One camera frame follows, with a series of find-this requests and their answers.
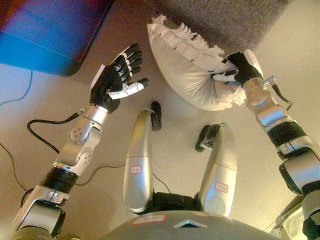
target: gray carpet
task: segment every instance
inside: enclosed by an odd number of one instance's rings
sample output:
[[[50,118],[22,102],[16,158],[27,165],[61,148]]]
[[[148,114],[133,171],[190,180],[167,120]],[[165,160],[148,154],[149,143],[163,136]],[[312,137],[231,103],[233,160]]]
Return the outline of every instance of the gray carpet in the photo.
[[[292,0],[145,0],[226,54],[255,50]]]

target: white pillow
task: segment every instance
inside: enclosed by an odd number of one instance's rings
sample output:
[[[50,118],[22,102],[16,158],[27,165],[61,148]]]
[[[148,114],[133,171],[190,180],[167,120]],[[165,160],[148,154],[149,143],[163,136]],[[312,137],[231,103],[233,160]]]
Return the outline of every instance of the white pillow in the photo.
[[[152,18],[147,24],[154,58],[168,84],[184,100],[197,108],[219,111],[232,103],[241,105],[246,99],[241,85],[210,78],[214,73],[234,70],[235,66],[221,62],[224,53],[216,45],[212,48],[201,35],[192,33],[183,23],[178,29],[164,26],[166,16]]]

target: black cable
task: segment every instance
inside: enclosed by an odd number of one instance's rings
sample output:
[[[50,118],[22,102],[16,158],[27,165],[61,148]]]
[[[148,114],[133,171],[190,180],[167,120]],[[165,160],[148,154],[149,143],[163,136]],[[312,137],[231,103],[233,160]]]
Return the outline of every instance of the black cable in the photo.
[[[38,134],[36,134],[32,128],[31,128],[31,124],[34,124],[34,123],[44,123],[44,124],[65,124],[65,123],[68,123],[70,122],[71,120],[75,119],[79,117],[79,114],[78,113],[74,113],[72,114],[70,117],[68,117],[66,120],[63,120],[63,121],[50,121],[50,120],[43,120],[43,119],[34,119],[34,120],[31,120],[27,123],[26,125],[26,128],[29,130],[29,132],[35,136],[37,139],[39,139],[40,141],[42,141],[43,143],[47,144],[50,148],[52,148],[57,154],[60,153],[60,151],[54,146],[52,145],[50,142],[48,142],[47,140],[45,140],[44,138],[42,138],[41,136],[39,136]]]
[[[34,76],[34,72],[31,70],[29,86],[28,86],[26,92],[24,93],[24,95],[23,95],[22,97],[20,97],[20,98],[18,98],[18,99],[13,99],[13,100],[4,101],[4,102],[2,102],[2,103],[0,104],[0,107],[1,107],[2,105],[4,105],[4,104],[11,103],[11,102],[16,102],[16,101],[20,101],[20,100],[24,99],[25,96],[26,96],[26,95],[28,94],[28,92],[30,91],[33,76]]]
[[[165,184],[163,181],[161,181],[161,180],[155,175],[154,172],[153,172],[152,174],[153,174],[153,176],[154,176],[156,179],[158,179],[161,183],[163,183],[163,185],[165,185],[166,189],[168,189],[169,193],[171,193],[171,191],[170,191],[169,187],[167,186],[167,184]]]
[[[18,178],[17,178],[14,158],[12,157],[11,153],[2,145],[1,142],[0,142],[0,146],[8,153],[8,155],[9,155],[10,158],[11,158],[12,166],[13,166],[14,178],[15,178],[16,182],[20,185],[20,187],[21,187],[23,190],[27,191],[27,189],[25,189],[24,186],[22,186],[22,184],[20,183],[20,181],[19,181]]]
[[[121,165],[121,166],[100,166],[98,167],[96,170],[94,170],[94,172],[92,173],[91,177],[89,178],[88,181],[86,181],[85,183],[75,183],[75,185],[77,186],[84,186],[84,185],[87,185],[91,179],[94,177],[94,175],[96,174],[96,172],[100,169],[103,169],[103,168],[111,168],[111,169],[117,169],[117,168],[121,168],[123,167],[125,164]]]
[[[26,192],[23,194],[23,196],[22,196],[22,198],[21,198],[21,202],[20,202],[20,208],[22,208],[22,206],[25,204],[25,198],[26,198],[26,196],[27,196],[29,193],[31,193],[33,190],[34,190],[34,188],[31,188],[31,189],[29,189],[28,191],[26,191]]]
[[[277,84],[273,84],[271,85],[273,90],[275,91],[275,93],[279,96],[279,98],[281,98],[284,102],[286,102],[287,104],[289,104],[289,106],[286,108],[286,110],[288,111],[292,105],[294,104],[292,101],[289,101],[288,99],[286,99],[280,92],[280,89],[278,87]]]

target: floor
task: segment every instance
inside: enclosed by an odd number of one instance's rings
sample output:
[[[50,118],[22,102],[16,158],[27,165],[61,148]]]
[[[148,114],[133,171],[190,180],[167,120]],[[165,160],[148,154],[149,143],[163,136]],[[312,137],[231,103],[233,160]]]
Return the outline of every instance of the floor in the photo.
[[[206,124],[228,122],[237,140],[238,174],[230,217],[264,230],[294,198],[283,181],[274,146],[245,106],[220,112],[204,111],[181,99],[166,83],[149,46],[146,24],[156,15],[148,5],[118,0],[103,24],[85,63],[73,76],[34,72],[29,94],[19,102],[0,107],[0,142],[12,153],[16,174],[29,189],[38,184],[57,157],[56,153],[28,133],[32,119],[64,120],[87,107],[89,85],[100,67],[108,64],[128,45],[138,42],[143,51],[142,71],[150,85],[121,100],[103,129],[94,158],[78,182],[85,182],[103,165],[125,162],[131,131],[139,109],[157,100],[162,106],[162,129],[152,134],[154,172],[177,194],[193,196],[199,191],[209,151],[198,153],[194,145]],[[306,133],[320,140],[320,34],[319,2],[294,1],[255,50],[265,77],[275,75],[282,93],[294,102],[290,114]],[[23,95],[30,70],[0,64],[0,103]],[[39,124],[34,129],[61,148],[72,122]],[[24,191],[16,183],[10,158],[0,150],[0,236],[8,232],[19,210]],[[122,200],[124,168],[100,170],[86,186],[76,186],[63,208],[67,214],[59,239],[97,239],[135,215]],[[157,192],[166,188],[156,179]]]

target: robotic arm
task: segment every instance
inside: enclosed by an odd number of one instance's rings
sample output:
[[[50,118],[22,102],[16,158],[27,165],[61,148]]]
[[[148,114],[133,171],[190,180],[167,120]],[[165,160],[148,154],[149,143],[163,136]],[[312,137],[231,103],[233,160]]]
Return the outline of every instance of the robotic arm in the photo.
[[[283,160],[279,170],[286,185],[292,192],[304,197],[303,233],[309,240],[318,239],[320,237],[319,144],[308,136],[288,112],[272,98],[265,84],[270,83],[279,94],[275,78],[263,81],[260,65],[251,50],[231,54],[227,60],[237,68],[233,77],[241,84],[246,94],[247,107],[255,114],[257,122]]]
[[[110,65],[101,65],[91,84],[89,109],[78,112],[82,117],[69,131],[52,169],[34,188],[13,220],[12,239],[58,237],[66,216],[62,206],[92,159],[107,115],[118,108],[120,98],[142,90],[149,83],[146,78],[130,83],[131,77],[140,71],[141,56],[136,43],[121,52]]]

